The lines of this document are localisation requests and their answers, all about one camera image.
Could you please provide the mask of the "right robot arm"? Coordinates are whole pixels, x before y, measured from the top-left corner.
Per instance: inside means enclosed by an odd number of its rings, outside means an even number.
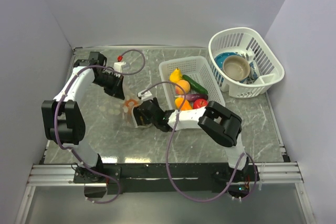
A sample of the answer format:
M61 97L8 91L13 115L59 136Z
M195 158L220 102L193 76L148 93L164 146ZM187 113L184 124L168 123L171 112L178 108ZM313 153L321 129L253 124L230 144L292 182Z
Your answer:
M136 127L154 125L162 132L202 129L225 149L230 176L242 181L248 175L249 158L242 143L242 119L216 101L191 110L162 110L156 98L142 102L131 112Z

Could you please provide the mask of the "orange yellow fake mango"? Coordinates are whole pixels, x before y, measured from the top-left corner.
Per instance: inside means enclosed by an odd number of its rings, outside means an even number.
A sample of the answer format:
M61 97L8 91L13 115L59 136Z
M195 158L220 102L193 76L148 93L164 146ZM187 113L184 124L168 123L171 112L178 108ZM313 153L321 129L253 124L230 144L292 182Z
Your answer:
M175 99L175 106L181 111L188 111L193 109L190 103L182 97L178 97Z

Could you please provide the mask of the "red fake apple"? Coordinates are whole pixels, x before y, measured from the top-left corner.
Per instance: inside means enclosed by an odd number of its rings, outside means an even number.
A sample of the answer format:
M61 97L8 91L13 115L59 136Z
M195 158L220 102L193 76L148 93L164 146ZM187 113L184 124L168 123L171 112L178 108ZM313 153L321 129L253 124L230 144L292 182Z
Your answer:
M199 109L208 105L208 101L205 99L197 99L193 103L193 109Z

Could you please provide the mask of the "orange fake peach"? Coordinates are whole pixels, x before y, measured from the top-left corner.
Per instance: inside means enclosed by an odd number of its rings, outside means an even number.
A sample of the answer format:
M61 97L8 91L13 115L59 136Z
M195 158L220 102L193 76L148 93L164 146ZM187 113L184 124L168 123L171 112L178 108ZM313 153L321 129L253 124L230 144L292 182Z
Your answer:
M175 87L175 93L178 95L183 95L189 93L191 86L190 83L186 80L179 80L177 83L177 86Z

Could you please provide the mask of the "purple fake eggplant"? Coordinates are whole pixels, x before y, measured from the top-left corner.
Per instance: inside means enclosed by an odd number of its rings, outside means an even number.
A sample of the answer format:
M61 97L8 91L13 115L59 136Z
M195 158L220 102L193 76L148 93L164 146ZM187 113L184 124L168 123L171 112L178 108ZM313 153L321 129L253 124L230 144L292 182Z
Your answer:
M195 102L198 99L208 100L208 95L202 93L188 93L186 95L180 95L180 97L185 98L188 102Z

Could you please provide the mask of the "green fake vegetable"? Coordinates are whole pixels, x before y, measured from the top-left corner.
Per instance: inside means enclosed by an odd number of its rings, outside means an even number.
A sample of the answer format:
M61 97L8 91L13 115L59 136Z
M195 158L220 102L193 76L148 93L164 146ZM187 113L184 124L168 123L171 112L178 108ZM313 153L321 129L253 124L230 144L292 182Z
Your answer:
M202 93L202 94L208 94L208 91L201 86L199 83L197 83L196 81L194 81L191 77L183 74L182 75L183 79L188 81L190 83L191 89L196 91L197 93Z

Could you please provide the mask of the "yellow fake pear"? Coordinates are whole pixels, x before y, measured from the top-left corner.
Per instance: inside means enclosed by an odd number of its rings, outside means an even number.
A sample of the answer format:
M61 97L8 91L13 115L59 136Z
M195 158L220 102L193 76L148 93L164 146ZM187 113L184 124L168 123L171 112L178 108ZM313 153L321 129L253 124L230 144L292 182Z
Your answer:
M182 77L182 73L181 73L181 70L179 68L176 68L171 74L170 74L170 77L169 77L169 80L172 82L172 83L178 83L179 81L181 81L183 79Z

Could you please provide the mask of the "polka dot zip bag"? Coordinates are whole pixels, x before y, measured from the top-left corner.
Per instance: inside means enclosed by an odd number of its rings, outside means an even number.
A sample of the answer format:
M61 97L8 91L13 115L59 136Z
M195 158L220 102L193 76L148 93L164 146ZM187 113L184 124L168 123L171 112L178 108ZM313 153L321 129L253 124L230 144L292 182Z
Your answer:
M126 84L123 84L123 91L124 91L124 96L125 99L117 99L113 97L113 105L112 105L112 114L117 115L118 117L122 118L123 120L126 121L126 125L129 127L133 128L147 128L150 126L140 126L140 127L135 127L135 121L131 115L132 109L134 106L127 107L124 106L125 100L128 99L135 99L138 101L139 105L142 104L143 102L139 100L137 94L138 92L134 93L132 92Z

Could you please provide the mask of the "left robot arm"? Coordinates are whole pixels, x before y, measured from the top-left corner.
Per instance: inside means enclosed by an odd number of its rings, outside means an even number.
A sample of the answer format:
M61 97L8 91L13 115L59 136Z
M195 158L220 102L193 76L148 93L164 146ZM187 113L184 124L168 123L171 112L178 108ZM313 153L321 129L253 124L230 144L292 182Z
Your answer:
M91 52L88 59L77 60L64 88L52 100L45 100L41 105L46 138L62 150L71 152L77 159L78 174L92 183L103 179L103 162L100 155L83 140L86 125L79 102L92 83L103 87L111 97L125 98L123 76L118 72L107 72L106 63L107 58L99 52Z

